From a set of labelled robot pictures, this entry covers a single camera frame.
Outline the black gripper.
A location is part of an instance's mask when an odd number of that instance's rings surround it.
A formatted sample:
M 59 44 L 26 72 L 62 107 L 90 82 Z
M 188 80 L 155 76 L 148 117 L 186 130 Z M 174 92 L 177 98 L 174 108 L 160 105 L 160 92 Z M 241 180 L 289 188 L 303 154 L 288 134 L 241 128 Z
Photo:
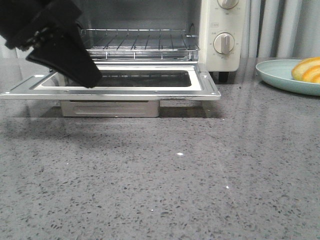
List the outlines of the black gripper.
M 2 0 L 0 35 L 8 49 L 33 51 L 27 60 L 51 68 L 86 88 L 102 73 L 85 49 L 71 0 Z

